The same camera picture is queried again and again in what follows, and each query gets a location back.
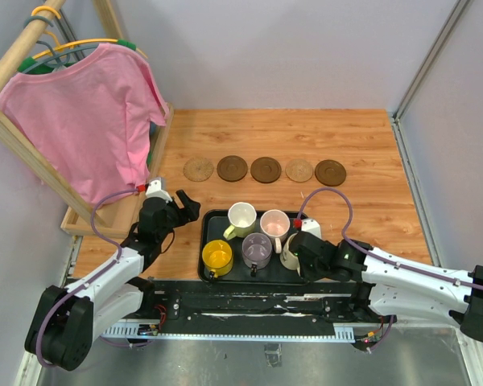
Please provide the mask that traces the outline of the cream mug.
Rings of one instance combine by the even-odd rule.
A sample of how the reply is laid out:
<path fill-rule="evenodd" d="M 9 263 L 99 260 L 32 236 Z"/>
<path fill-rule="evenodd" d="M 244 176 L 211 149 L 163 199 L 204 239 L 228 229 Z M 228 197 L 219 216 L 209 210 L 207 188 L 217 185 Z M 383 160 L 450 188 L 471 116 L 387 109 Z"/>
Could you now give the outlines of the cream mug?
<path fill-rule="evenodd" d="M 299 259 L 291 252 L 290 244 L 293 241 L 295 234 L 288 237 L 286 243 L 283 246 L 282 252 L 279 255 L 281 264 L 290 271 L 296 271 L 300 274 Z"/>

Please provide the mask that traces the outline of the woven rattan coaster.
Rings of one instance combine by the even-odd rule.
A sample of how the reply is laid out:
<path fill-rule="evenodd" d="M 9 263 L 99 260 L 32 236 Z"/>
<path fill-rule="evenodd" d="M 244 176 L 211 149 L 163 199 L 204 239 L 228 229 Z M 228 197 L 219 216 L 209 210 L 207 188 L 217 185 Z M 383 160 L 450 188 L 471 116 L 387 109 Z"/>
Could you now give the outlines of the woven rattan coaster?
<path fill-rule="evenodd" d="M 296 158 L 286 165 L 285 173 L 290 180 L 305 183 L 313 176 L 313 167 L 308 161 Z"/>
<path fill-rule="evenodd" d="M 213 163 L 204 157 L 193 157 L 186 161 L 183 168 L 184 176 L 193 182 L 203 182 L 213 174 Z"/>

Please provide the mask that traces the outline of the brown wooden coaster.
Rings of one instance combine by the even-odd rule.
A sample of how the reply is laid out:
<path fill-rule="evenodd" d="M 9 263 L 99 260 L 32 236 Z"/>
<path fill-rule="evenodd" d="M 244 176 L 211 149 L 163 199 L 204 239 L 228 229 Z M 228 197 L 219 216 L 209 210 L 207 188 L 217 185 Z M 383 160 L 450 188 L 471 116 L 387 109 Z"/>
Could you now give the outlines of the brown wooden coaster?
<path fill-rule="evenodd" d="M 217 164 L 218 176 L 229 183 L 242 180 L 248 171 L 248 166 L 244 158 L 237 155 L 223 157 Z"/>
<path fill-rule="evenodd" d="M 282 168 L 275 158 L 261 157 L 252 162 L 250 173 L 259 183 L 273 183 L 280 178 Z"/>
<path fill-rule="evenodd" d="M 315 168 L 316 179 L 328 187 L 340 186 L 346 180 L 347 172 L 343 165 L 332 159 L 320 161 Z"/>

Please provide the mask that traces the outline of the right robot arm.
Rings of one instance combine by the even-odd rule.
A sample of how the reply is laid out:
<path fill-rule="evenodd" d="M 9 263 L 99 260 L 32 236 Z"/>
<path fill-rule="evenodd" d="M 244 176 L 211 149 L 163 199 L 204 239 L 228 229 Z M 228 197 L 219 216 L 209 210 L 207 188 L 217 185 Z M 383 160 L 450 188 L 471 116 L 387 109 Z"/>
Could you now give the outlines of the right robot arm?
<path fill-rule="evenodd" d="M 483 265 L 472 271 L 425 265 L 349 238 L 338 244 L 300 231 L 289 246 L 307 281 L 354 281 L 349 300 L 359 322 L 372 316 L 407 316 L 456 326 L 483 343 Z"/>

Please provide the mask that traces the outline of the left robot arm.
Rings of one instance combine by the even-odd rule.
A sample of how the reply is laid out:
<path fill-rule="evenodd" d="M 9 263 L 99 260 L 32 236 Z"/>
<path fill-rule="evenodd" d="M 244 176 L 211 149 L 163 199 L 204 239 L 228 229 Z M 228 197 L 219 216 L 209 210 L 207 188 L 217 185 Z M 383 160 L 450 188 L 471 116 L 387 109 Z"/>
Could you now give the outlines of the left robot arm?
<path fill-rule="evenodd" d="M 138 221 L 117 252 L 87 276 L 64 287 L 51 285 L 41 294 L 24 348 L 45 368 L 78 368 L 93 342 L 129 314 L 147 318 L 156 298 L 139 275 L 165 253 L 163 242 L 175 229 L 200 217 L 200 203 L 182 190 L 146 194 Z"/>

